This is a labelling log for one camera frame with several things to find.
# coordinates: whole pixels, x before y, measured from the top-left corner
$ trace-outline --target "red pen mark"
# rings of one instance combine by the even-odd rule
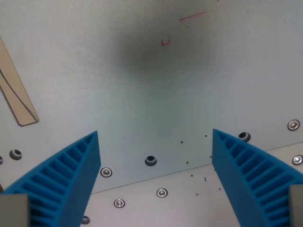
[[[192,17],[200,16],[200,15],[205,14],[205,13],[207,13],[207,11],[204,11],[204,12],[201,12],[201,13],[197,13],[197,14],[194,14],[194,15],[191,15],[191,16],[188,16],[188,17],[181,18],[180,22],[182,20],[186,20],[186,19],[189,19],[189,18],[192,18]]]
[[[161,46],[166,46],[170,43],[170,39],[167,40],[167,43],[163,42],[163,39],[161,39]]]

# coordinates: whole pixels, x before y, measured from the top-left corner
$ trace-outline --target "small hole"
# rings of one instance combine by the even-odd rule
[[[155,164],[157,164],[157,159],[154,156],[148,156],[145,159],[145,164],[147,166],[154,166]]]
[[[246,136],[246,132],[242,132],[239,134],[239,138],[241,138],[241,139],[244,138],[245,136]]]
[[[18,151],[18,150],[10,150],[9,156],[10,156],[13,160],[20,160],[20,159],[22,158],[22,154],[21,154],[21,152]]]
[[[153,161],[153,160],[155,160],[155,157],[154,157],[154,156],[148,156],[148,157],[147,157],[147,160]]]
[[[248,132],[242,132],[238,135],[238,137],[244,142],[248,142],[251,139],[251,135]]]

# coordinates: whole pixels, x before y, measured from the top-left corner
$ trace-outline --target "metal plate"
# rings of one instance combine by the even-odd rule
[[[303,165],[292,165],[295,155],[303,155],[303,143],[269,153],[303,173]],[[156,195],[162,187],[168,190],[165,198]],[[122,209],[114,207],[116,198],[125,200]],[[133,227],[240,226],[213,165],[92,194],[85,215],[90,217],[91,227],[100,223]]]
[[[247,131],[264,150],[300,142],[303,130],[287,123],[303,121],[302,8],[299,0],[2,1],[0,35],[40,117],[23,132],[51,144],[22,147],[50,156],[98,130],[102,167],[113,170],[97,178],[99,192],[210,164],[213,128]],[[180,21],[199,12],[207,13]],[[146,166],[147,156],[157,165]]]

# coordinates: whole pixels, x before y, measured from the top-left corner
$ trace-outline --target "silver screw head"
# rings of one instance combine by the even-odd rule
[[[303,162],[303,156],[302,155],[297,155],[293,158],[293,164],[295,166],[298,166],[298,165],[302,164],[302,162]]]
[[[102,168],[100,173],[101,173],[101,176],[103,176],[103,177],[110,177],[113,174],[112,170],[107,167]]]
[[[157,196],[160,197],[160,198],[164,198],[166,197],[168,194],[167,190],[165,188],[159,188],[157,190]]]
[[[122,199],[116,199],[114,201],[114,206],[117,207],[117,208],[122,208],[122,207],[125,206],[125,202]]]
[[[298,120],[291,120],[288,125],[287,128],[290,131],[295,131],[300,127],[300,122]]]

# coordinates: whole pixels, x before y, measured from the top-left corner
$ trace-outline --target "ribbed rubber pad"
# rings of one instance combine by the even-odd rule
[[[303,183],[303,174],[218,130],[213,131],[213,165],[241,226],[290,226],[288,190]]]
[[[32,227],[78,227],[100,166],[95,131],[39,164],[2,194],[28,194]]]

